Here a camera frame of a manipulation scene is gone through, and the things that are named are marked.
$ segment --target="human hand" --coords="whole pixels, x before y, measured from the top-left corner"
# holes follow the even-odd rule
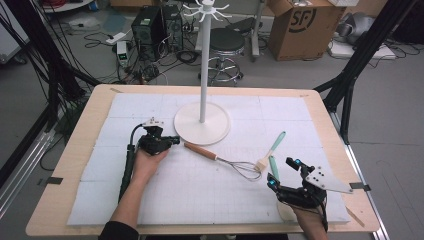
[[[168,155],[168,152],[169,149],[152,156],[143,150],[138,150],[131,181],[147,184],[149,179],[155,174],[159,163]]]
[[[293,209],[294,214],[296,214],[297,221],[309,240],[328,239],[327,233],[322,225],[321,211],[318,212],[319,210],[317,209],[304,209],[292,205],[289,206]]]

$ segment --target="whisk handle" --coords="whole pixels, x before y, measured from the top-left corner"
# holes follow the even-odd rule
[[[186,147],[186,148],[190,149],[191,151],[196,152],[200,155],[203,155],[203,156],[205,156],[209,159],[216,160],[216,158],[217,158],[215,153],[209,152],[208,150],[203,149],[203,148],[201,148],[197,145],[194,145],[192,143],[185,142],[184,147]]]

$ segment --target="stool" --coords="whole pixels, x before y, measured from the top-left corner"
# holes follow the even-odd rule
[[[243,73],[240,72],[238,64],[228,56],[235,56],[244,50],[244,37],[228,28],[214,28],[210,35],[210,49],[218,56],[209,59],[208,67],[210,86],[214,82],[229,82],[233,81],[234,86],[237,85],[237,80],[243,78]]]

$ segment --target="whisk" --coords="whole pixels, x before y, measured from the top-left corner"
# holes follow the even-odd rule
[[[197,145],[194,145],[192,143],[184,143],[184,146],[193,152],[199,153],[200,155],[203,155],[209,159],[212,159],[214,161],[218,160],[224,163],[229,164],[231,167],[233,167],[240,175],[242,175],[244,178],[248,179],[249,181],[255,181],[259,180],[261,178],[261,171],[258,170],[256,165],[251,162],[231,162],[227,161],[225,159],[222,159],[218,157],[215,153],[210,152],[206,149],[203,149]]]

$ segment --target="wooden table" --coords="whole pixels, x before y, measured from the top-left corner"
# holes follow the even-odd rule
[[[63,181],[60,185],[47,185],[26,228],[28,235],[71,236],[100,234],[103,226],[75,227],[67,226],[66,223],[72,210],[81,174],[91,156],[93,146],[116,93],[200,94],[200,87],[97,86],[52,174],[52,177],[63,178]],[[316,91],[210,87],[208,88],[208,94],[303,98],[336,177],[345,183],[360,181],[322,103],[321,97]],[[355,190],[354,194],[343,194],[342,196],[352,220],[347,224],[330,225],[329,232],[375,232],[379,229],[377,217],[364,191]],[[302,232],[299,226],[286,224],[140,225],[137,230],[141,234],[146,235]]]

